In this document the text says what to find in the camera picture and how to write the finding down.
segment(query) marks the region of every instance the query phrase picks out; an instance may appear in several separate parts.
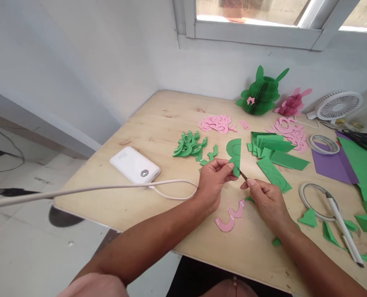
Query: person's left hand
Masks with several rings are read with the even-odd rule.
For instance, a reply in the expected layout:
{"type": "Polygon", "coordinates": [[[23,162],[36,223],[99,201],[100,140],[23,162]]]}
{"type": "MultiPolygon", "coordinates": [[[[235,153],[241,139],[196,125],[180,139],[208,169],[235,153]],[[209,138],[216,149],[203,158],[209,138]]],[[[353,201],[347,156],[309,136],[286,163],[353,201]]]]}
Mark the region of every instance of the person's left hand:
{"type": "Polygon", "coordinates": [[[193,198],[201,200],[211,212],[216,211],[224,183],[238,180],[233,174],[233,168],[234,164],[224,159],[215,159],[202,167],[199,188],[193,198]]]}

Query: hand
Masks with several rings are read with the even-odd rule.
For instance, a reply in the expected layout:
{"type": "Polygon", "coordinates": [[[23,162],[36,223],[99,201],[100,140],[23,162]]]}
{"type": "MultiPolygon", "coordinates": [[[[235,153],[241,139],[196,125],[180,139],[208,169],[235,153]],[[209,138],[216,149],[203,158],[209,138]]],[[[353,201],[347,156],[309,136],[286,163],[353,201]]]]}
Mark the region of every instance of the hand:
{"type": "Polygon", "coordinates": [[[251,197],[256,202],[260,215],[277,237],[298,229],[286,209],[279,186],[258,179],[248,178],[240,188],[244,190],[248,187],[251,190],[251,197]]]}
{"type": "Polygon", "coordinates": [[[238,180],[232,172],[233,168],[233,163],[223,159],[215,159],[202,167],[199,188],[193,199],[204,202],[210,213],[217,210],[223,185],[226,182],[238,180]]]}

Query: pink honeycomb paper bunny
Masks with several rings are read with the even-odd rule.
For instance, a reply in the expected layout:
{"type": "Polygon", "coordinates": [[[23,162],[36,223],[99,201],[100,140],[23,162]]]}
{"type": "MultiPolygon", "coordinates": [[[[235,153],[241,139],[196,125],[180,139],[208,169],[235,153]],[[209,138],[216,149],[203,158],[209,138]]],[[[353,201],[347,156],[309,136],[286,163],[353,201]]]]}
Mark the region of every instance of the pink honeycomb paper bunny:
{"type": "Polygon", "coordinates": [[[283,116],[299,116],[302,113],[300,109],[304,107],[302,98],[309,95],[312,91],[312,89],[307,89],[300,94],[300,88],[296,88],[294,94],[288,97],[288,99],[282,103],[281,107],[276,108],[274,112],[278,112],[283,116]]]}

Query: black scissors handle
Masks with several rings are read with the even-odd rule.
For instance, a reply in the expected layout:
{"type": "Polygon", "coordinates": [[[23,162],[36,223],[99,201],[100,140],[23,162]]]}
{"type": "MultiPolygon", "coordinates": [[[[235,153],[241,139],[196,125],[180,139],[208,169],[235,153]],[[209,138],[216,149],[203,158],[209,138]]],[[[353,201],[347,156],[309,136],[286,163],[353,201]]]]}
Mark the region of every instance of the black scissors handle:
{"type": "Polygon", "coordinates": [[[364,150],[367,150],[367,133],[354,132],[347,129],[342,129],[341,132],[364,150]]]}

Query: window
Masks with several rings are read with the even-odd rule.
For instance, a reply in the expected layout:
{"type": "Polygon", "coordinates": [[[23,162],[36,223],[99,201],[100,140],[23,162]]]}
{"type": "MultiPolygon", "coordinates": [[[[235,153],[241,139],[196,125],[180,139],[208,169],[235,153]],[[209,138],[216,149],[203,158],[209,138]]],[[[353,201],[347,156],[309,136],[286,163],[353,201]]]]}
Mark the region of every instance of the window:
{"type": "Polygon", "coordinates": [[[173,0],[187,38],[324,50],[367,40],[367,0],[173,0]]]}

